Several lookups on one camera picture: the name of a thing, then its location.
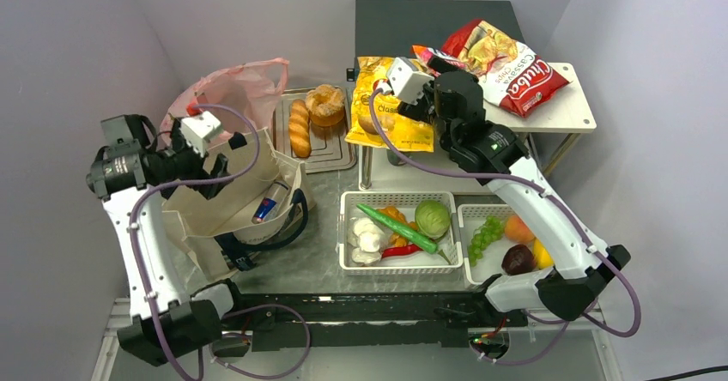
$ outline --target red chili pepper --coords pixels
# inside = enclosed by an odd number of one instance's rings
[[[399,248],[387,248],[382,251],[382,258],[387,257],[398,257],[400,255],[414,254],[417,251],[422,251],[422,248],[415,244],[409,244],[406,246],[400,246]]]

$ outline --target lemon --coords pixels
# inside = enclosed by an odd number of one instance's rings
[[[533,257],[536,259],[536,268],[544,269],[554,266],[554,260],[551,259],[549,252],[543,247],[538,239],[533,241]]]

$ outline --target gray wall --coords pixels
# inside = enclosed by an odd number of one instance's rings
[[[85,175],[99,121],[181,86],[134,0],[0,0],[0,354],[8,380],[93,371],[125,273]]]
[[[543,49],[568,0],[510,1],[528,42]],[[139,2],[188,85],[212,70],[279,56],[291,61],[299,86],[340,82],[352,64],[354,0]]]
[[[579,72],[597,131],[554,174],[587,225],[625,244],[642,301],[615,340],[627,381],[725,364],[726,0],[572,0],[544,55]],[[604,296],[610,324],[632,320]],[[724,374],[701,381],[725,379]]]

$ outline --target green grapes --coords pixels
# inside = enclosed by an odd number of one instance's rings
[[[482,259],[482,252],[491,243],[503,238],[505,227],[498,218],[488,215],[483,224],[473,232],[473,238],[468,245],[468,258],[471,267],[477,265],[477,260]]]

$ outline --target cable clip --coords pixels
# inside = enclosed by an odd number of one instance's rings
[[[391,85],[385,78],[378,79],[376,82],[374,82],[373,86],[375,92],[377,91],[377,89],[381,89],[383,95],[389,95],[393,91]]]
[[[554,195],[554,189],[551,188],[550,184],[547,184],[547,186],[545,188],[543,188],[543,192],[539,192],[538,195],[541,198],[551,197],[552,195]]]
[[[159,293],[156,291],[149,291],[146,295],[144,295],[144,300],[149,302],[150,299],[157,299],[157,296],[159,296]]]

